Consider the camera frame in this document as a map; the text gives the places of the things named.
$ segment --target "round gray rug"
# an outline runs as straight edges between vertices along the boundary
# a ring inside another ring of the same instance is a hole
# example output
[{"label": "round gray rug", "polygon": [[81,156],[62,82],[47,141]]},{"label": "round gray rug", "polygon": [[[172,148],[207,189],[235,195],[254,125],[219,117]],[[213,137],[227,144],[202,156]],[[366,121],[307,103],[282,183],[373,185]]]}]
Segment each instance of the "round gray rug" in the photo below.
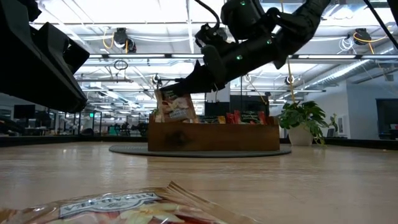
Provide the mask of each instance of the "round gray rug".
[{"label": "round gray rug", "polygon": [[150,152],[147,146],[111,146],[111,152],[132,154],[138,156],[166,156],[166,157],[197,157],[197,158],[237,158],[279,156],[292,152],[290,147],[279,151],[192,151],[192,152]]}]

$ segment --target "white plant pot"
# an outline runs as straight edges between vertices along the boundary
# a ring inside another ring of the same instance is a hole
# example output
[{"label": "white plant pot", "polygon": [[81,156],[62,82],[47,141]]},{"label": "white plant pot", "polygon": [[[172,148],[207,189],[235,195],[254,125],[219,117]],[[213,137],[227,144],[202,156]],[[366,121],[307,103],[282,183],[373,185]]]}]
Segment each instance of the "white plant pot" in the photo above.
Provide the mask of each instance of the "white plant pot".
[{"label": "white plant pot", "polygon": [[311,146],[313,136],[309,129],[305,129],[305,126],[301,124],[295,128],[289,129],[289,139],[292,146]]}]

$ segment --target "wooden box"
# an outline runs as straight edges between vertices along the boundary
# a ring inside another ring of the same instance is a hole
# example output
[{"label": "wooden box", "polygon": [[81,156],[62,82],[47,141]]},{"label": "wooden box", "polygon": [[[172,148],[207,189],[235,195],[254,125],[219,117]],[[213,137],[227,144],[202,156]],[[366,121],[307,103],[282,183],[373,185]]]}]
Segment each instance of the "wooden box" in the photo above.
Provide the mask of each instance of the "wooden box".
[{"label": "wooden box", "polygon": [[278,151],[279,125],[156,123],[148,127],[149,151]]}]

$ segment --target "wooden floor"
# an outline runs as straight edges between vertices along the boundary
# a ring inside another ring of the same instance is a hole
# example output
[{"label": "wooden floor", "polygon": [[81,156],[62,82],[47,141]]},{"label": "wooden floor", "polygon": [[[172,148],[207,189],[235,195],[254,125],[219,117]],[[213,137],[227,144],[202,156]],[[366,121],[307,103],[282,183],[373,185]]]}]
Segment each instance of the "wooden floor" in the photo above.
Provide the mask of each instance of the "wooden floor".
[{"label": "wooden floor", "polygon": [[295,147],[247,159],[137,157],[112,144],[0,148],[0,207],[171,180],[264,223],[398,223],[398,151]]}]

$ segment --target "black robotic arm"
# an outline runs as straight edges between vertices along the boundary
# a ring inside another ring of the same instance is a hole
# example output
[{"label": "black robotic arm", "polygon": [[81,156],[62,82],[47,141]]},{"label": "black robotic arm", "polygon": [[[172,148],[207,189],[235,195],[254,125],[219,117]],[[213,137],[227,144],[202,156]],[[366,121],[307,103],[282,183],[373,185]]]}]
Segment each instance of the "black robotic arm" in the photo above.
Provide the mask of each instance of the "black robotic arm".
[{"label": "black robotic arm", "polygon": [[[195,37],[205,64],[197,62],[187,78],[162,90],[179,95],[206,93],[223,89],[231,80],[269,62],[281,68],[289,55],[313,38],[329,3],[330,0],[307,0],[294,13],[287,14],[276,8],[264,12],[259,0],[228,1],[221,10],[221,20],[235,42],[227,43],[218,35],[218,25],[203,25]],[[276,25],[281,29],[273,34]]]}]

